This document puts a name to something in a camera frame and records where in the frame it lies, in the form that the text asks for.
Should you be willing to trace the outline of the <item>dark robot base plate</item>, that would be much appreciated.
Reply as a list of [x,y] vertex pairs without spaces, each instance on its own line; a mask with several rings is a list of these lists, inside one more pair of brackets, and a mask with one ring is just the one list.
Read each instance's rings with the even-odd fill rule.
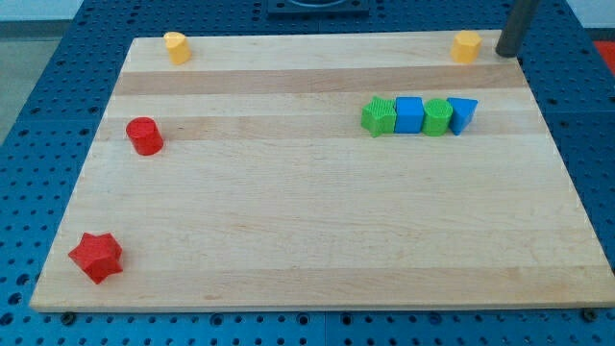
[[266,0],[269,17],[291,15],[366,14],[371,0]]

